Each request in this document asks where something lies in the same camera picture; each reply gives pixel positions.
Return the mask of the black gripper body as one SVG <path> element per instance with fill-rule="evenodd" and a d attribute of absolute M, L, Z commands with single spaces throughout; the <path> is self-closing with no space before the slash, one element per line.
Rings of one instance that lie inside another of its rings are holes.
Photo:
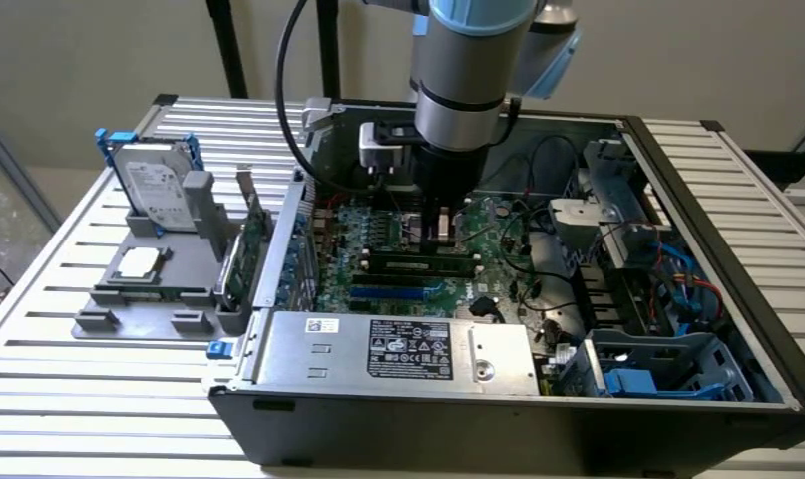
<path fill-rule="evenodd" d="M 413 179 L 425 197 L 458 201 L 477 187 L 487 161 L 489 146 L 451 151 L 426 144 L 414 149 Z"/>

